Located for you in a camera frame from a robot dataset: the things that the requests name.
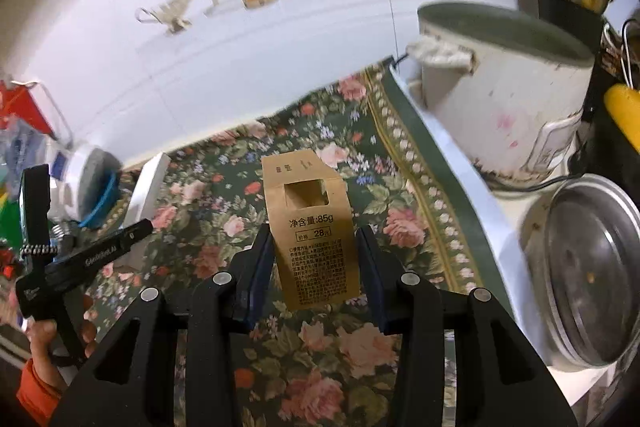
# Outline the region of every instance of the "brown paper box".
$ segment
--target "brown paper box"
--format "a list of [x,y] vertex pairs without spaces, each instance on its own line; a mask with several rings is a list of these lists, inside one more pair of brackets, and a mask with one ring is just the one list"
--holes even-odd
[[357,297],[358,254],[340,174],[305,149],[262,158],[262,175],[289,310]]

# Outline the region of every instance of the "floral tablecloth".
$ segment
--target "floral tablecloth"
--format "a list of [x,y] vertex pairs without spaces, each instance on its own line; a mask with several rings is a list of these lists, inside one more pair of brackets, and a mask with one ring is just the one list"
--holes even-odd
[[[98,275],[88,313],[99,335],[146,286],[172,292],[223,269],[266,219],[260,158],[309,148],[348,184],[354,224],[442,289],[489,288],[508,307],[471,204],[386,69],[344,78],[276,115],[171,154],[155,238],[142,273]],[[447,342],[444,422],[453,424],[455,362]],[[176,366],[175,424],[184,425],[184,341]],[[232,342],[245,427],[384,425],[400,337],[372,324],[364,295],[292,313],[274,269],[264,317]]]

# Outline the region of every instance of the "human hand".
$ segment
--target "human hand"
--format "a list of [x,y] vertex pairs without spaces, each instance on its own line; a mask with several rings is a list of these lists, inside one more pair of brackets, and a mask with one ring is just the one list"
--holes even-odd
[[[94,300],[84,295],[84,309],[89,309]],[[36,375],[47,385],[62,393],[66,389],[66,383],[60,375],[59,370],[49,358],[49,344],[56,338],[57,325],[55,321],[37,321],[27,327],[27,338],[31,344],[31,358],[33,359],[33,370]],[[83,321],[81,327],[82,339],[86,343],[84,353],[91,356],[97,343],[95,335],[97,328],[89,321]]]

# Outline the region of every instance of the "metal pin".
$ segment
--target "metal pin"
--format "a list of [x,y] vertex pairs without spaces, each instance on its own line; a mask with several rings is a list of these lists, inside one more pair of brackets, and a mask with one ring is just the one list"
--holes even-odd
[[223,286],[231,282],[231,274],[229,272],[218,272],[213,276],[213,282],[219,286]]
[[474,297],[480,302],[487,302],[491,300],[491,292],[486,288],[476,288]]
[[406,272],[402,274],[400,280],[407,286],[415,286],[420,282],[420,277],[413,272]]
[[157,288],[145,288],[140,292],[140,298],[145,302],[151,302],[153,299],[158,297],[158,295],[160,295],[160,292]]

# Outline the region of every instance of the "orange sleeve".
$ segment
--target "orange sleeve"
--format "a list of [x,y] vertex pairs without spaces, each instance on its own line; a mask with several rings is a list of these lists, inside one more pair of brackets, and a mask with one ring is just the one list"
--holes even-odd
[[18,401],[36,420],[46,427],[54,409],[60,401],[60,393],[47,385],[33,370],[33,360],[29,360],[22,370],[20,388],[16,394]]

